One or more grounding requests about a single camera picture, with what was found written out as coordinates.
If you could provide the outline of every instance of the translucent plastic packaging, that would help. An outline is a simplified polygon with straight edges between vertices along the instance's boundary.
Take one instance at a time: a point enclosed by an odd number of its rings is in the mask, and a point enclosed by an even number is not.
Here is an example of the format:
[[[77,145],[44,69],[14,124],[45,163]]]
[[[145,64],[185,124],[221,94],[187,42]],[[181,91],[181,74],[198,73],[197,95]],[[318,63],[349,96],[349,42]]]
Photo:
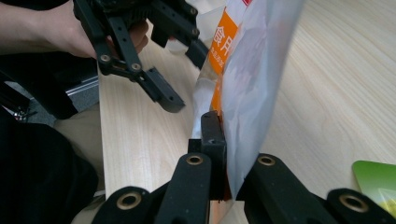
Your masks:
[[[233,197],[240,190],[262,148],[293,30],[304,4],[304,0],[252,0],[246,9],[241,9],[241,2],[246,3],[246,0],[229,0],[226,5],[226,10],[230,7],[230,16],[233,13],[242,16],[237,20],[232,18],[237,32],[227,49],[229,57],[224,62],[221,75],[216,79],[217,83],[221,83],[220,110]],[[213,80],[207,74],[202,77]],[[211,100],[206,99],[205,106]]]

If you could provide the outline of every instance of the light wood tabletop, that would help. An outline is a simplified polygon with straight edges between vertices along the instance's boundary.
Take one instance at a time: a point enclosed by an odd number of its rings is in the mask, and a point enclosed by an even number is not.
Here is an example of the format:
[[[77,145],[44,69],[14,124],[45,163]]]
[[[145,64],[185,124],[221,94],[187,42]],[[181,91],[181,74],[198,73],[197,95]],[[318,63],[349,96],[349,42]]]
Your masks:
[[[191,137],[199,70],[151,42],[139,56],[186,106],[168,113],[128,79],[100,76],[107,196],[169,181]],[[396,1],[305,1],[261,152],[324,198],[331,189],[359,189],[354,161],[396,162]],[[223,223],[247,223],[242,204]]]

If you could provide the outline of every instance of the green object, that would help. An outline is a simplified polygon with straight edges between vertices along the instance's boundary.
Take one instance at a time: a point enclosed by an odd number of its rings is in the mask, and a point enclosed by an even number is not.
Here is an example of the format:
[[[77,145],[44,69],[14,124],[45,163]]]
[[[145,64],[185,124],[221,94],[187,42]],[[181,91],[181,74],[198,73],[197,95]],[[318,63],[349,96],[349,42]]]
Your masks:
[[[352,169],[361,193],[396,218],[396,165],[374,161],[355,161]]]

